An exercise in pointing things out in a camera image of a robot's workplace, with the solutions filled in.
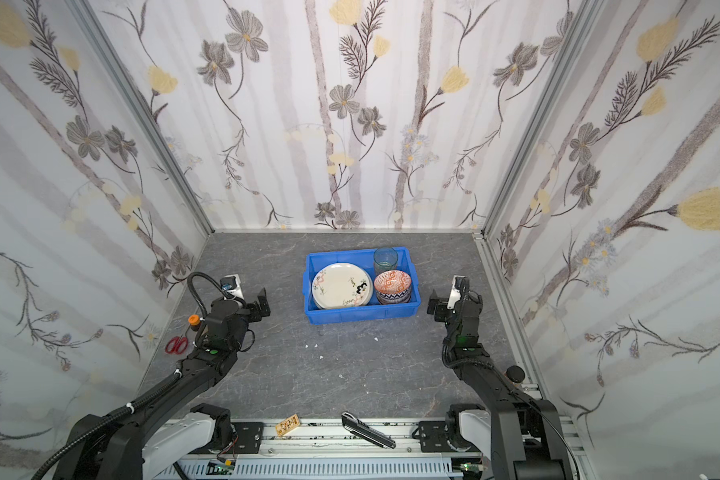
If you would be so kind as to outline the orange blue patterned bowl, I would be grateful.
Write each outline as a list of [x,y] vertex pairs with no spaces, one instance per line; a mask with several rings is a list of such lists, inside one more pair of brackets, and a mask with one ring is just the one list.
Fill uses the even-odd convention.
[[381,304],[407,303],[412,294],[412,278],[401,270],[389,270],[378,274],[374,291]]

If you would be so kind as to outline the green transparent cup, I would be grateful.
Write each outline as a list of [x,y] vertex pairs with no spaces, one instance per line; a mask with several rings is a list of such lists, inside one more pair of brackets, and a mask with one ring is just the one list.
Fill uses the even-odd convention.
[[399,255],[396,249],[390,247],[378,248],[373,254],[373,267],[376,276],[397,269]]

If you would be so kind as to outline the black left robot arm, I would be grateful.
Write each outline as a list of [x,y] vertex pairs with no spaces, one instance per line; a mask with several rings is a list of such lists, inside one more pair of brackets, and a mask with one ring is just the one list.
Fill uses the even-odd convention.
[[193,348],[174,371],[136,399],[104,416],[87,415],[68,440],[35,472],[37,479],[151,479],[197,449],[229,450],[239,435],[226,408],[201,404],[179,423],[168,420],[197,396],[216,386],[232,369],[251,324],[270,316],[265,290],[244,298],[236,275],[213,281],[219,298],[200,303],[191,321]]

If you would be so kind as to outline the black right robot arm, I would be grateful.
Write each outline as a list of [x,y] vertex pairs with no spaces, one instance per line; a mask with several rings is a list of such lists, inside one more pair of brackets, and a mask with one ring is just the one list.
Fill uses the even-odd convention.
[[482,401],[489,415],[489,441],[467,437],[467,422],[457,422],[461,438],[488,458],[496,479],[574,479],[579,469],[561,432],[559,415],[547,400],[536,400],[510,381],[479,342],[482,297],[466,293],[449,300],[432,294],[427,313],[446,326],[441,360]]

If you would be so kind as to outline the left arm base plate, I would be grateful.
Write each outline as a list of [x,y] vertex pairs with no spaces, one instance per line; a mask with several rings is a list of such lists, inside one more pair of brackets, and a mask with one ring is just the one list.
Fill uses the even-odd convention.
[[258,454],[264,435],[264,426],[263,422],[232,422],[233,440],[227,453],[230,455]]

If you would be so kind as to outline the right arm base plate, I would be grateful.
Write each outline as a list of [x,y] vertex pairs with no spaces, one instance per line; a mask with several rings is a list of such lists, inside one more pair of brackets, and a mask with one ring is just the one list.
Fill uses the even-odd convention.
[[411,433],[411,438],[419,442],[423,453],[455,452],[449,442],[449,426],[446,421],[420,421]]

